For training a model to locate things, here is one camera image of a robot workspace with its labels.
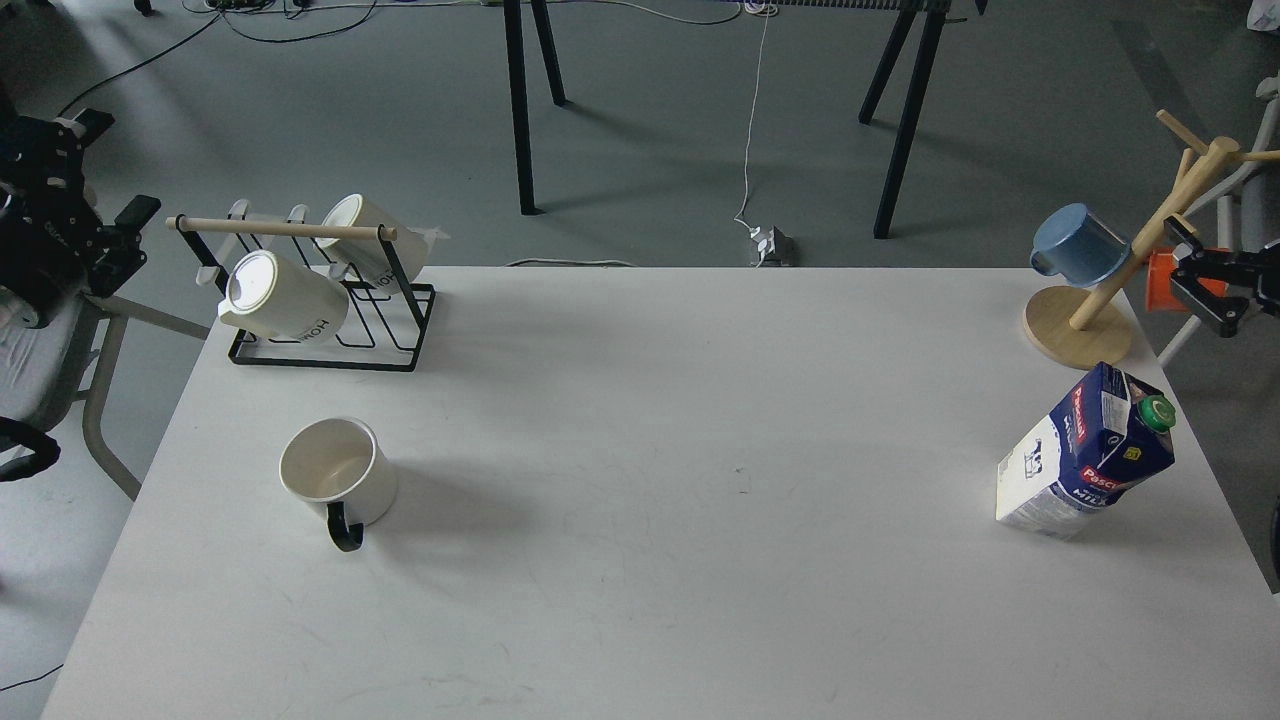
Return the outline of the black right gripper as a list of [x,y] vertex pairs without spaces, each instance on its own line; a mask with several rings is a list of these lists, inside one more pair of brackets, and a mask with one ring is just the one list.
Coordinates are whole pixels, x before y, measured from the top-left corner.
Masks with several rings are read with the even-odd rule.
[[1263,311],[1263,251],[1204,250],[1184,217],[1166,217],[1172,263],[1190,260],[1188,272],[1174,272],[1170,290],[1192,314],[1221,338],[1235,337],[1242,323]]

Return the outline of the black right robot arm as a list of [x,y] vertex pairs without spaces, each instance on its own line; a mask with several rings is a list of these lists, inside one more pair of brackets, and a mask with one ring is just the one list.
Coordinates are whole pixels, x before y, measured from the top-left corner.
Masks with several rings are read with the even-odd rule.
[[[1271,316],[1277,315],[1279,250],[1277,242],[1257,252],[1206,249],[1185,220],[1172,214],[1164,219],[1164,228],[1178,241],[1172,251],[1175,268],[1170,290],[1198,319],[1221,338],[1236,336],[1251,302]],[[1221,281],[1243,287],[1251,296],[1217,296],[1204,282]]]

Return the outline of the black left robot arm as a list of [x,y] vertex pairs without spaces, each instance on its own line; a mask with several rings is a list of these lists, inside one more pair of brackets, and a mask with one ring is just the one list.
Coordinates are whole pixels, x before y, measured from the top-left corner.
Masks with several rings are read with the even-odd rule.
[[84,152],[114,120],[86,108],[70,119],[17,117],[3,128],[4,325],[45,328],[68,299],[110,297],[146,263],[141,232],[160,200],[137,195],[105,223],[84,181]]

